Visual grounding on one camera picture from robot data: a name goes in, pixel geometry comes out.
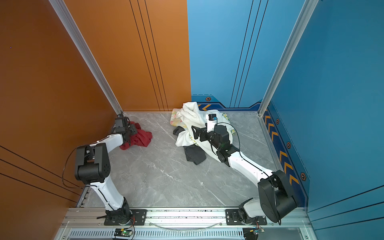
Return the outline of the dark grey cloth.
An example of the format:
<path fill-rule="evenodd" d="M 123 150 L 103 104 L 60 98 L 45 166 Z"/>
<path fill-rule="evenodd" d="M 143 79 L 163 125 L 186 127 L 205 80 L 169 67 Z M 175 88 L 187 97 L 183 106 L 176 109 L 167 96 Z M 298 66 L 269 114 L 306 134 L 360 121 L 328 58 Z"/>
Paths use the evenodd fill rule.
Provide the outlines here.
<path fill-rule="evenodd" d="M 177 136 L 176 146 L 184 148 L 188 162 L 199 165 L 206 160 L 206 153 L 201 147 L 195 144 L 188 130 L 183 127 L 176 127 L 173 135 Z"/>

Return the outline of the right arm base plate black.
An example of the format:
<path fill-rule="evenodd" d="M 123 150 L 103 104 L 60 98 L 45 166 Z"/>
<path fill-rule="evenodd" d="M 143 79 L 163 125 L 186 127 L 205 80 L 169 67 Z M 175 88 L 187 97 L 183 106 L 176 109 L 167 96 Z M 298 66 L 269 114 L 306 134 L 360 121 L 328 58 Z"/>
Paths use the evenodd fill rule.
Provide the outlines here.
<path fill-rule="evenodd" d="M 266 226 L 267 219 L 265 216 L 249 217 L 244 210 L 226 209 L 226 221 L 228 226 L 236 225 L 252 225 Z"/>

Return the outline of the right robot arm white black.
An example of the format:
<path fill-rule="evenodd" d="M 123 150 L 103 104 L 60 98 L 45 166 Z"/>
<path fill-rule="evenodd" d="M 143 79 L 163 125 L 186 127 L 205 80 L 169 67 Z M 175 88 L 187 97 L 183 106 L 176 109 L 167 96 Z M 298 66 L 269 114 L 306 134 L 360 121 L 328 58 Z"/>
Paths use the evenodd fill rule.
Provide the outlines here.
<path fill-rule="evenodd" d="M 207 127 L 192 126 L 194 139 L 209 142 L 220 162 L 242 173 L 257 186 L 259 198 L 251 198 L 239 205 L 239 219 L 243 224 L 250 225 L 257 217 L 280 224 L 282 218 L 299 205 L 287 175 L 281 170 L 264 168 L 243 155 L 240 148 L 231 143 L 226 126 L 225 123 L 216 124 L 211 131 Z"/>

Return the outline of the left green circuit board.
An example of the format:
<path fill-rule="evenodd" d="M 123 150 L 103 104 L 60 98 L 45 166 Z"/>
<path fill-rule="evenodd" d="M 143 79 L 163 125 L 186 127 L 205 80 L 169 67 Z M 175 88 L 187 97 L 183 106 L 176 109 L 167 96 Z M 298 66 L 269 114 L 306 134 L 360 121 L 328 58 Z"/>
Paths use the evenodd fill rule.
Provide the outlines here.
<path fill-rule="evenodd" d="M 131 240 L 134 237 L 134 230 L 128 228 L 116 228 L 114 232 L 114 239 L 117 240 Z"/>

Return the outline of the right aluminium corner post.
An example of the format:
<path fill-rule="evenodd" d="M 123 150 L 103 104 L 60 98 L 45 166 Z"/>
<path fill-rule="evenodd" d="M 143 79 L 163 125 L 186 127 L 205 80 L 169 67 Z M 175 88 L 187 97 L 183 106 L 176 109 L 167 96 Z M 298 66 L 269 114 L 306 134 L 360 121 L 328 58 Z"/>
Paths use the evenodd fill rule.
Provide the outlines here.
<path fill-rule="evenodd" d="M 270 104 L 272 97 L 286 71 L 286 68 L 302 38 L 302 35 L 313 15 L 313 12 L 319 0 L 306 0 L 293 27 L 290 37 L 287 41 L 285 49 L 271 78 L 268 88 L 265 92 L 260 108 L 258 110 L 259 117 L 262 117 Z"/>

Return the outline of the pastel floral cloth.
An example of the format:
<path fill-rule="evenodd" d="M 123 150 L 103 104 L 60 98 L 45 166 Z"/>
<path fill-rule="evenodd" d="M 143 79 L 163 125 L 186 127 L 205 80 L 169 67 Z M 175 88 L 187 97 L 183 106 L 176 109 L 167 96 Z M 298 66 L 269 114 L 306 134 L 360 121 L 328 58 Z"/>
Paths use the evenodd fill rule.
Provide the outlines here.
<path fill-rule="evenodd" d="M 187 126 L 181 120 L 181 118 L 179 116 L 179 112 L 180 112 L 180 109 L 173 109 L 172 110 L 172 114 L 171 114 L 171 118 L 170 118 L 170 124 L 171 124 L 171 126 L 174 126 L 174 127 L 182 127 L 184 129 L 186 129 Z"/>

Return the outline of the lemon print cloth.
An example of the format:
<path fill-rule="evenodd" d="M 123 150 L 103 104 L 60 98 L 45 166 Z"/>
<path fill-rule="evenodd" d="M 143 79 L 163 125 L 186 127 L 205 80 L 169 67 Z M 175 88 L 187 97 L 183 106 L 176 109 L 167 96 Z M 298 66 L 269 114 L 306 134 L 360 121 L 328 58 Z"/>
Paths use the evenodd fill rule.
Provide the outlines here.
<path fill-rule="evenodd" d="M 226 113 L 222 113 L 222 116 L 229 122 L 230 118 Z"/>

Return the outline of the dark red cloth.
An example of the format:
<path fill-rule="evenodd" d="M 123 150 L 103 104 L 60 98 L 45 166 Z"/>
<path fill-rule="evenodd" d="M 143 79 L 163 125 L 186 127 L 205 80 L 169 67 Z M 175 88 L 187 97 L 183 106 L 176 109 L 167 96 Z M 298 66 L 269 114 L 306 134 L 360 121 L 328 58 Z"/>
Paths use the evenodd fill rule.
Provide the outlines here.
<path fill-rule="evenodd" d="M 120 146 L 120 149 L 127 150 L 131 146 L 147 147 L 153 138 L 152 133 L 142 130 L 139 123 L 130 122 L 130 125 L 135 125 L 138 133 L 131 136 L 130 143 L 124 143 Z"/>

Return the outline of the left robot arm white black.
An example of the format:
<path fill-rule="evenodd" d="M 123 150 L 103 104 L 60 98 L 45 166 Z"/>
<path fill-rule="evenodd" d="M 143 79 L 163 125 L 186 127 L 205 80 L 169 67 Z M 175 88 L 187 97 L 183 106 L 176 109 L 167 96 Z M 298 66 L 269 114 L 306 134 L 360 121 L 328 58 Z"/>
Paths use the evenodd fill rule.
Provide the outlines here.
<path fill-rule="evenodd" d="M 136 127 L 130 126 L 129 118 L 120 114 L 115 119 L 113 133 L 96 143 L 76 149 L 75 178 L 93 189 L 103 202 L 106 209 L 106 215 L 103 216 L 105 225 L 134 223 L 134 215 L 126 198 L 119 193 L 110 177 L 109 153 L 129 143 L 130 137 L 136 133 Z"/>

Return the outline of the right circuit board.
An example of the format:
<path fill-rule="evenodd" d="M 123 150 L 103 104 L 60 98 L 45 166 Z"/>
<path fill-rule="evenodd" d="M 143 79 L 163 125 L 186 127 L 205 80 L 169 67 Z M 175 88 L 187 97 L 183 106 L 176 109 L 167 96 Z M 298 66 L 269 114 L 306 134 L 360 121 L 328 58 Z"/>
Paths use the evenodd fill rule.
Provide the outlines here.
<path fill-rule="evenodd" d="M 258 240 L 261 233 L 264 233 L 263 228 L 243 228 L 243 236 L 245 240 Z"/>

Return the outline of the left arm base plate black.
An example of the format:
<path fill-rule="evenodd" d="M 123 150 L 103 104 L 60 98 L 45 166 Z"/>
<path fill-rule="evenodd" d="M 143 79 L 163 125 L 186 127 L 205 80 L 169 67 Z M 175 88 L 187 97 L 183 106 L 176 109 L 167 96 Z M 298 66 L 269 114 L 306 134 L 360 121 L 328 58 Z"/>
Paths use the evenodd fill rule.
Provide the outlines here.
<path fill-rule="evenodd" d="M 147 217 L 146 209 L 131 209 L 123 211 L 106 211 L 105 226 L 144 226 Z"/>

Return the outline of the left aluminium corner post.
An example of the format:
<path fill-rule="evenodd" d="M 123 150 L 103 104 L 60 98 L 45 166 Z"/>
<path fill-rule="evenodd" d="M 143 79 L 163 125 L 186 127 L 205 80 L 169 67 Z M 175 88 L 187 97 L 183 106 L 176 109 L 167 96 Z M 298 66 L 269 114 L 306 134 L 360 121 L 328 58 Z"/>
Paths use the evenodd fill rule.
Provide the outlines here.
<path fill-rule="evenodd" d="M 85 38 L 83 37 L 79 27 L 77 26 L 74 18 L 72 17 L 67 5 L 62 0 L 49 1 L 67 33 L 81 54 L 83 60 L 87 64 L 89 70 L 93 74 L 95 80 L 112 106 L 117 115 L 123 114 L 123 109 L 119 104 L 112 88 L 110 87 L 104 73 L 102 72 L 99 64 L 97 63 L 91 49 L 89 48 Z"/>

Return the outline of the aluminium corner post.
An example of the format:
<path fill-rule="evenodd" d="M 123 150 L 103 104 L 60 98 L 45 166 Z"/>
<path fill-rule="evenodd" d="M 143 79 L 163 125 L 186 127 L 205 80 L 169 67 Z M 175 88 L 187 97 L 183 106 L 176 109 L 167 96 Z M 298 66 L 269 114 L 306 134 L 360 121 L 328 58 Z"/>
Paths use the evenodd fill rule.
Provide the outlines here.
<path fill-rule="evenodd" d="M 265 92 L 260 108 L 258 110 L 259 117 L 262 117 L 270 104 L 272 97 L 286 71 L 286 68 L 302 38 L 302 35 L 313 15 L 313 12 L 319 0 L 306 0 L 293 27 L 290 37 L 287 41 L 285 49 L 271 78 L 268 88 Z"/>
<path fill-rule="evenodd" d="M 62 0 L 49 1 L 67 33 L 81 54 L 83 60 L 87 64 L 89 70 L 93 74 L 95 80 L 112 106 L 117 115 L 123 114 L 123 109 L 119 104 L 112 88 L 110 87 L 104 73 L 102 72 L 99 64 L 97 63 L 91 49 L 89 48 L 85 38 L 83 37 L 79 27 L 77 26 L 74 18 L 72 17 L 67 5 Z"/>

